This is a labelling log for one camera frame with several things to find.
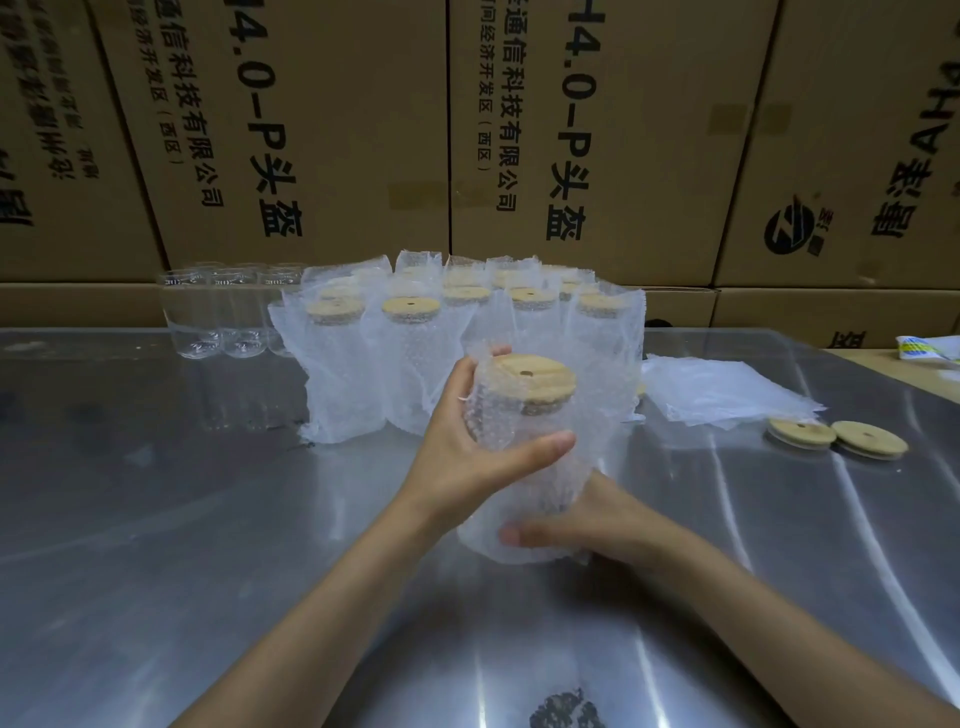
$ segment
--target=person's right arm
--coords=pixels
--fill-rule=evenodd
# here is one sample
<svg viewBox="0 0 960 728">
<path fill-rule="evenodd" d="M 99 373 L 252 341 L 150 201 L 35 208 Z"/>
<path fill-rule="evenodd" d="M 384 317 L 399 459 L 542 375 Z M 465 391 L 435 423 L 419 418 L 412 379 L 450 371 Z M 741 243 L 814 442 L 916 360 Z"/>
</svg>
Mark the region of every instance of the person's right arm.
<svg viewBox="0 0 960 728">
<path fill-rule="evenodd" d="M 594 473 L 560 516 L 505 527 L 513 546 L 583 547 L 654 575 L 800 728 L 960 728 L 960 712 L 884 667 L 717 548 Z"/>
</svg>

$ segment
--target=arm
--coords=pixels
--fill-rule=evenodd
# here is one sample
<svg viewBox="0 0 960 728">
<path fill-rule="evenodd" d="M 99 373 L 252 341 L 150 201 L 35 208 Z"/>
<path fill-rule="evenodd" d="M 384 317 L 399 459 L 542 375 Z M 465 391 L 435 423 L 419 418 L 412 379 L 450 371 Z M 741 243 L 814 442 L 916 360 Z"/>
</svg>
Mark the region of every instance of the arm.
<svg viewBox="0 0 960 728">
<path fill-rule="evenodd" d="M 559 432 L 502 452 L 470 438 L 461 359 L 394 500 L 283 620 L 175 722 L 175 728 L 320 725 L 420 558 L 494 492 L 566 454 Z"/>
<path fill-rule="evenodd" d="M 960 713 L 844 642 L 699 536 L 600 473 L 566 513 L 510 526 L 505 543 L 586 547 L 685 600 L 801 728 L 960 728 Z"/>
</svg>

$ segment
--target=shiny metal surface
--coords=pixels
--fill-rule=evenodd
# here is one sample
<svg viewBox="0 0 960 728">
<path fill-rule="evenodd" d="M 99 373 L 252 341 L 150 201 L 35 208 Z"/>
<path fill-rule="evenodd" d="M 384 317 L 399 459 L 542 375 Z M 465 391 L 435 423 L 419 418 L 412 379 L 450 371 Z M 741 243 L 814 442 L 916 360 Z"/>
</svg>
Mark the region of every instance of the shiny metal surface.
<svg viewBox="0 0 960 728">
<path fill-rule="evenodd" d="M 960 704 L 960 406 L 771 332 L 656 329 L 646 347 L 747 361 L 830 420 L 910 443 L 894 463 L 806 452 L 760 425 L 672 425 L 647 402 L 603 465 Z M 387 428 L 305 447 L 279 424 L 298 416 L 296 363 L 222 359 L 178 359 L 162 331 L 0 332 L 0 724 L 166 725 L 399 485 L 416 438 Z M 789 721 L 682 607 L 624 570 L 499 566 L 448 537 L 328 722 L 574 723 Z"/>
</svg>

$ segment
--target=forearm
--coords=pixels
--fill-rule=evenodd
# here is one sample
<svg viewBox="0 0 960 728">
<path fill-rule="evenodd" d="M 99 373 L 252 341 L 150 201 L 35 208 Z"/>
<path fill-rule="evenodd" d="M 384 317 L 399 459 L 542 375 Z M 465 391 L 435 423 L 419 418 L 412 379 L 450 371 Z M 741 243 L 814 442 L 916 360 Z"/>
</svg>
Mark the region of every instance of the forearm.
<svg viewBox="0 0 960 728">
<path fill-rule="evenodd" d="M 388 508 L 174 726 L 320 725 L 433 541 L 400 507 Z"/>
<path fill-rule="evenodd" d="M 801 728 L 958 726 L 960 713 L 678 529 L 656 569 Z"/>
</svg>

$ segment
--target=person's left hand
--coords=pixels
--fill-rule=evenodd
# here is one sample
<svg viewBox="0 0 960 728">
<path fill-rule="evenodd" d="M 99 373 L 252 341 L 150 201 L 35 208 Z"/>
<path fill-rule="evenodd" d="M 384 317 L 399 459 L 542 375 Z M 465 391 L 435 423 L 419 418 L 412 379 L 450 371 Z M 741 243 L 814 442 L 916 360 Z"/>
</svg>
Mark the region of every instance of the person's left hand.
<svg viewBox="0 0 960 728">
<path fill-rule="evenodd" d="M 437 537 L 465 521 L 497 491 L 557 462 L 576 442 L 572 432 L 562 431 L 498 452 L 477 445 L 464 423 L 462 399 L 470 393 L 476 366 L 465 356 L 453 367 L 423 444 L 394 498 L 396 506 L 414 514 Z"/>
</svg>

